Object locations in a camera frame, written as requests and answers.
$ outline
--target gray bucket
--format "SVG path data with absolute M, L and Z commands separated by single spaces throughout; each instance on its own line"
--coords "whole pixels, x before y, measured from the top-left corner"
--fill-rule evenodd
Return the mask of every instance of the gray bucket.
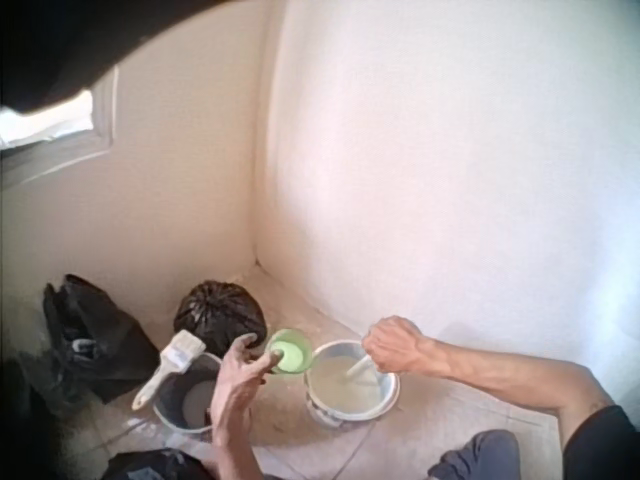
M 326 392 L 318 392 L 314 384 L 313 369 L 323 361 L 334 357 L 352 357 L 360 360 L 366 355 L 359 341 L 339 340 L 327 343 L 314 352 L 311 368 L 305 372 L 304 381 L 307 387 L 307 408 L 314 420 L 331 428 L 348 428 L 359 422 L 366 422 L 387 413 L 398 401 L 400 395 L 400 377 L 394 373 L 375 373 L 375 382 L 379 388 L 380 401 L 373 408 L 361 412 L 343 412 L 330 408 L 322 401 Z
M 208 408 L 215 388 L 220 359 L 203 353 L 182 375 L 172 375 L 153 402 L 156 415 L 172 430 L 206 439 L 211 431 Z

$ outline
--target blue jeans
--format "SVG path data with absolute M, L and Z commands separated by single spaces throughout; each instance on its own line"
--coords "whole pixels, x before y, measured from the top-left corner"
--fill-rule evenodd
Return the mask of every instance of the blue jeans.
M 429 469 L 438 480 L 520 480 L 520 449 L 513 433 L 482 432 Z

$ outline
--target tiled floor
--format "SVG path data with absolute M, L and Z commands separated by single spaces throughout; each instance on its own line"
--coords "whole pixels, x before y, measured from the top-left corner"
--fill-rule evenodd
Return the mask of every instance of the tiled floor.
M 356 338 L 258 268 L 240 283 L 262 305 L 270 331 L 298 328 L 315 346 Z M 163 347 L 171 336 L 171 315 L 165 324 L 145 330 Z M 523 480 L 561 478 L 552 417 L 511 407 L 463 385 L 405 376 L 391 412 L 346 432 L 316 424 L 306 412 L 304 394 L 302 378 L 273 376 L 252 407 L 252 442 L 266 473 L 290 480 L 420 480 L 446 450 L 462 446 L 480 431 L 503 428 L 519 440 Z M 133 393 L 108 406 L 94 403 L 67 426 L 63 456 L 77 478 L 99 478 L 118 452 L 163 446 L 211 461 L 206 443 L 173 433 L 149 409 L 134 414 L 132 399 Z

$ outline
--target beige wall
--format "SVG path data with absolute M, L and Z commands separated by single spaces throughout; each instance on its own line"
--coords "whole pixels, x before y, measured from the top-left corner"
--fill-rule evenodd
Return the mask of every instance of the beige wall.
M 360 332 L 397 313 L 585 362 L 624 394 L 639 27 L 622 1 L 289 2 L 263 84 L 258 260 Z
M 266 2 L 214 8 L 120 65 L 110 154 L 3 192 L 5 320 L 74 272 L 143 322 L 255 262 L 257 87 Z

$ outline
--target green cup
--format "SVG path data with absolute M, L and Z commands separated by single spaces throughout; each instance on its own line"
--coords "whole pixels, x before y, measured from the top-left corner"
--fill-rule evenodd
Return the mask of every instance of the green cup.
M 285 328 L 274 333 L 267 343 L 266 350 L 280 350 L 283 357 L 273 368 L 274 373 L 297 375 L 304 373 L 313 361 L 311 342 L 299 330 Z

